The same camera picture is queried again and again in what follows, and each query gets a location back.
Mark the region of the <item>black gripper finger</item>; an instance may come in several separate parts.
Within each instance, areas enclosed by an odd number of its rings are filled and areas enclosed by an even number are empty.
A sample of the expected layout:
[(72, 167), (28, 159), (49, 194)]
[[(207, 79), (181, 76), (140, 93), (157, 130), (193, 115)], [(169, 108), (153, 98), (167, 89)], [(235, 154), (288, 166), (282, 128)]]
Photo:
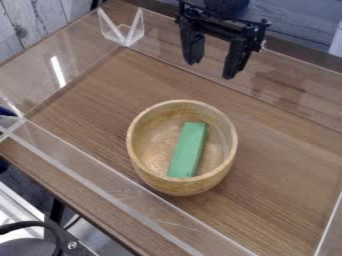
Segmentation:
[(245, 38), (236, 37), (229, 42), (229, 50), (224, 60), (223, 78), (229, 80), (244, 69), (251, 55), (251, 48)]
[(180, 41), (183, 58), (188, 65), (200, 62), (204, 56), (204, 34), (193, 24), (185, 21), (180, 22)]

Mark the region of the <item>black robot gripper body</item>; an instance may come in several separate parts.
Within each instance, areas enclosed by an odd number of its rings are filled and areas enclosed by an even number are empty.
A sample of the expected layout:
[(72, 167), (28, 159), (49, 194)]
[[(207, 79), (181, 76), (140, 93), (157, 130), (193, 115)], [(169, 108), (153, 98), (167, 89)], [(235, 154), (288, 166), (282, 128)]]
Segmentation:
[(177, 0), (179, 16), (196, 24), (207, 34), (231, 41), (240, 37), (247, 40), (251, 51), (263, 47), (264, 34), (271, 22), (240, 17), (247, 10), (249, 0)]

